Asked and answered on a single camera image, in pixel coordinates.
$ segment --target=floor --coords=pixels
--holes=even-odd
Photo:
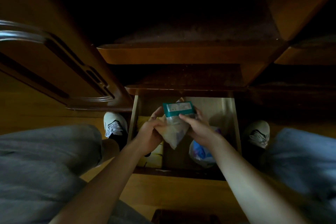
[[[67,124],[92,124],[102,135],[103,112],[71,111],[57,101],[0,72],[0,134]],[[336,122],[289,123],[272,121],[271,134],[292,126],[336,137]],[[90,170],[82,178],[90,181],[107,163]],[[293,193],[270,180],[293,203]],[[222,181],[133,174],[121,200],[151,219],[156,209],[178,209],[216,214],[222,223],[239,223],[246,217],[228,184]]]

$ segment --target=white shoelace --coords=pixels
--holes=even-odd
[[[111,134],[122,136],[123,128],[117,121],[107,125],[105,136],[108,138]]]
[[[253,134],[250,135],[249,142],[265,149],[269,139],[270,135],[264,135],[259,130],[254,130]]]

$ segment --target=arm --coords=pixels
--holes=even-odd
[[[152,152],[162,141],[153,130],[160,120],[146,122],[132,142],[124,147],[49,224],[106,224],[141,156]]]
[[[191,125],[195,141],[210,150],[250,223],[307,223],[197,112],[200,121],[180,117]]]

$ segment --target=white sneaker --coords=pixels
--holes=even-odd
[[[270,140],[270,126],[264,120],[253,122],[245,129],[243,138],[247,138],[250,143],[265,149]]]
[[[112,134],[118,136],[127,135],[127,122],[125,118],[114,112],[107,112],[104,115],[105,136],[109,138]]]

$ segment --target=plastic package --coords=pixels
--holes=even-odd
[[[212,127],[212,129],[219,134],[221,133],[221,130],[217,127]],[[204,168],[209,168],[216,164],[216,160],[210,151],[206,147],[201,146],[195,142],[195,140],[193,140],[190,144],[189,156],[195,163],[201,165]]]
[[[164,127],[157,126],[155,129],[162,135],[163,139],[175,149],[190,127],[187,122],[180,119],[179,114],[181,113],[195,118],[195,109],[190,101],[172,104],[164,103],[163,109],[165,116],[160,119],[167,125]]]

